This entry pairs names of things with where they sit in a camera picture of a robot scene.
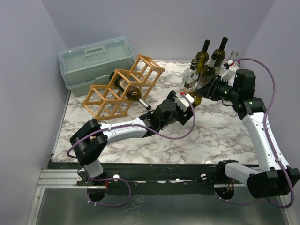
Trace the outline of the green wine bottle black neck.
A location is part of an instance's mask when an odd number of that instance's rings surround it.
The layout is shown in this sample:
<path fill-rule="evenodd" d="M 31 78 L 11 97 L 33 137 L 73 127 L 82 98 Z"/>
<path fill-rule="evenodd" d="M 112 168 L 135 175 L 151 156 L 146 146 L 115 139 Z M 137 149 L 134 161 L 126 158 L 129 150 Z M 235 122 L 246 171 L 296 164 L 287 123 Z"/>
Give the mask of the green wine bottle black neck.
<path fill-rule="evenodd" d="M 217 59 L 217 55 L 212 54 L 209 63 L 203 67 L 202 72 L 200 73 L 200 76 L 199 76 L 199 79 L 197 82 L 197 86 L 196 86 L 197 89 L 207 85 L 211 81 L 213 76 L 215 75 L 216 69 L 215 69 L 214 65 L 215 65 L 216 59 Z"/>

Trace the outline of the green wine bottle silver neck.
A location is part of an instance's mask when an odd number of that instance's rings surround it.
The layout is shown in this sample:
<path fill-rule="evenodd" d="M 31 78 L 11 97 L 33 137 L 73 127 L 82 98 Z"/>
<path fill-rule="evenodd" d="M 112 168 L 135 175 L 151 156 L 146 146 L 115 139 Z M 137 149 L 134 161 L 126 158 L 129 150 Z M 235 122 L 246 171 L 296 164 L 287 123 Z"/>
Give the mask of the green wine bottle silver neck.
<path fill-rule="evenodd" d="M 201 104 L 202 97 L 195 92 L 190 92 L 186 95 L 193 108 L 198 107 Z"/>

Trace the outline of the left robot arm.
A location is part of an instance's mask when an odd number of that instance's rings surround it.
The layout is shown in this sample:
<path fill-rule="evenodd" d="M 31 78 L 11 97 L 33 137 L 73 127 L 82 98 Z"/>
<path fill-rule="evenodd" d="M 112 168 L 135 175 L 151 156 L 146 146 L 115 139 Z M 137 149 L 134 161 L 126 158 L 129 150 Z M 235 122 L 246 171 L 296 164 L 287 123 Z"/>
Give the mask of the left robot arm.
<path fill-rule="evenodd" d="M 184 125 L 190 118 L 195 118 L 195 108 L 200 103 L 201 97 L 194 92 L 176 94 L 171 91 L 156 109 L 134 120 L 113 124 L 91 119 L 70 138 L 70 150 L 75 153 L 73 158 L 85 169 L 88 180 L 99 185 L 103 182 L 104 170 L 98 158 L 107 145 L 159 135 L 161 130 L 175 122 Z"/>

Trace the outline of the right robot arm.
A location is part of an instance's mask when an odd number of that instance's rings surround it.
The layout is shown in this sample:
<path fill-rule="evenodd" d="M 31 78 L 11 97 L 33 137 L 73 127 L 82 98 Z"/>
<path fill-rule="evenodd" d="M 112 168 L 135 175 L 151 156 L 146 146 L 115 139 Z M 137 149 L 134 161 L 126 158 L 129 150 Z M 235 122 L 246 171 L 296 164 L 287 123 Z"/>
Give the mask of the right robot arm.
<path fill-rule="evenodd" d="M 293 186 L 300 179 L 300 172 L 290 167 L 278 147 L 264 102 L 254 96 L 255 79 L 253 71 L 238 69 L 233 85 L 215 75 L 196 86 L 196 93 L 204 98 L 232 103 L 258 156 L 258 170 L 234 160 L 220 162 L 220 169 L 215 173 L 216 179 L 222 184 L 235 179 L 246 185 L 256 199 L 291 194 Z"/>

